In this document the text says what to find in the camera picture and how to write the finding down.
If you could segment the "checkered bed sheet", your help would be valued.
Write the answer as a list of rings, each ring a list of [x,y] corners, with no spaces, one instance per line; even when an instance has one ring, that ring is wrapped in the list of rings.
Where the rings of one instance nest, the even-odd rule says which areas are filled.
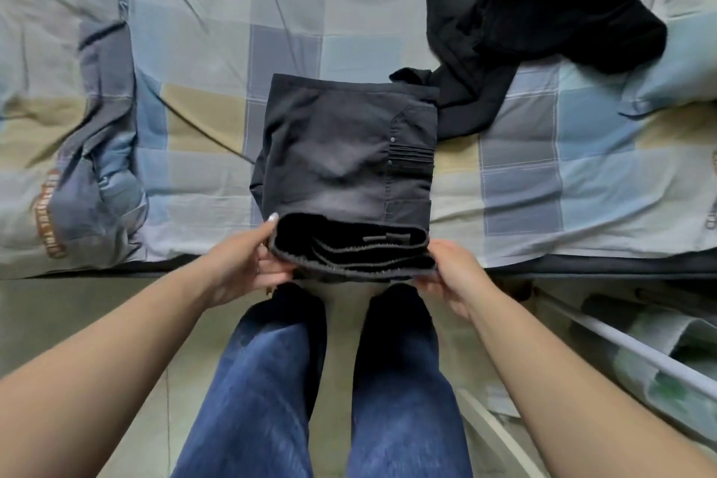
[[[387,82],[435,68],[425,0],[123,0],[137,80],[137,258],[201,254],[261,220],[249,192],[273,74]],[[641,119],[618,77],[518,70],[495,124],[441,144],[432,234],[486,266],[717,248],[717,102]]]

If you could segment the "white metal rail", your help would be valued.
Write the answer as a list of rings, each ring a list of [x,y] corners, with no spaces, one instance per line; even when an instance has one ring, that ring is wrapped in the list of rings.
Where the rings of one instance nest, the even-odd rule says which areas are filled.
[[[615,329],[601,320],[595,319],[582,311],[565,304],[556,297],[536,289],[536,299],[547,303],[554,310],[570,320],[606,339],[616,346],[634,353],[659,371],[683,382],[694,391],[717,403],[717,381],[678,362],[657,349],[644,344],[632,336]]]

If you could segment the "person's left forearm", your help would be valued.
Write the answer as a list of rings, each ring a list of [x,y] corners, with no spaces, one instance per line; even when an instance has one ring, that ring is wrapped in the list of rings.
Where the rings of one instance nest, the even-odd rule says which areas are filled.
[[[201,260],[0,380],[0,478],[97,478],[208,306]]]

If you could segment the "checkered blanket with orange print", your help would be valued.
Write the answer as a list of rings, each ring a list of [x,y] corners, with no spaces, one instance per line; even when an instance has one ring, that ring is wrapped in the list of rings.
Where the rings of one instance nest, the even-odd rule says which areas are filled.
[[[0,279],[139,248],[128,0],[0,0]]]

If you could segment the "green and white plastic bag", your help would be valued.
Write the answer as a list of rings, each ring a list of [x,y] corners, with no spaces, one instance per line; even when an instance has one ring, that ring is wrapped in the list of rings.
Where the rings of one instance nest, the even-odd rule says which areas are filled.
[[[717,383],[717,324],[655,304],[590,294],[580,310]],[[713,398],[660,370],[635,351],[577,324],[571,339],[596,369],[676,426],[717,443],[717,387]]]

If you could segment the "dark grey jeans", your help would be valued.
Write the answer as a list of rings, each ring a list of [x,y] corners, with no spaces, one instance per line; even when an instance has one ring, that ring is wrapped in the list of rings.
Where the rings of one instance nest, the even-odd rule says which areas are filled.
[[[269,249],[299,279],[404,281],[432,274],[435,87],[274,74],[251,193],[277,213]]]

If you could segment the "person's right hand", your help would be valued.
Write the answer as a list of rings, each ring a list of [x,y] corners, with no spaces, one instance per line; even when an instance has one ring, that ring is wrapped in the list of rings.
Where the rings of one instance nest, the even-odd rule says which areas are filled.
[[[430,242],[428,252],[432,256]],[[474,312],[482,298],[496,290],[496,285],[475,256],[463,247],[460,262],[455,261],[448,265],[437,265],[435,262],[435,265],[435,272],[416,276],[414,284],[418,289],[445,301],[464,319],[473,321]]]

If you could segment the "person's right forearm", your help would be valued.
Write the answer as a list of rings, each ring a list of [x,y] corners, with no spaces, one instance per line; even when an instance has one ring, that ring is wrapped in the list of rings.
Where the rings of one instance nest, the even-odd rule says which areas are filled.
[[[582,360],[487,276],[460,294],[554,478],[717,478],[717,465]]]

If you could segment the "person's left hand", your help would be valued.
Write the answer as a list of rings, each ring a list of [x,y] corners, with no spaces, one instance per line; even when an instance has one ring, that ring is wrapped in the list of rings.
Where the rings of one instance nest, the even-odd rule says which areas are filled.
[[[271,290],[293,279],[295,266],[272,254],[266,246],[251,249],[249,232],[230,236],[199,259],[206,287],[206,308],[218,307],[246,294]]]

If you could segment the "black garment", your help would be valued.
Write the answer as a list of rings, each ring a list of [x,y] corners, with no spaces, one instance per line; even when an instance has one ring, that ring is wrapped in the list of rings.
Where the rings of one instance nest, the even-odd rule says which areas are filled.
[[[439,89],[444,141],[488,129],[524,62],[561,56],[623,74],[659,58],[667,38],[641,0],[426,0],[426,39],[440,66],[390,79]]]

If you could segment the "person's blue jeans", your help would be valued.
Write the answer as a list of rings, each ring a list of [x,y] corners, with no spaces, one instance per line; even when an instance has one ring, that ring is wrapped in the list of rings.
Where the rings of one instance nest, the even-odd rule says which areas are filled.
[[[440,370],[437,333],[416,288],[371,296],[354,356],[330,348],[327,304],[296,283],[252,305],[218,360],[171,478],[472,478],[464,424]]]

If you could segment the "light blue checkered pillow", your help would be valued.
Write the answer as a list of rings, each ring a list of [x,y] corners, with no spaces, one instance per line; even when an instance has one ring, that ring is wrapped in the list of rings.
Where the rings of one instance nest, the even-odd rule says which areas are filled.
[[[639,118],[693,102],[717,102],[717,0],[641,0],[668,29],[660,58],[633,70],[617,111]]]

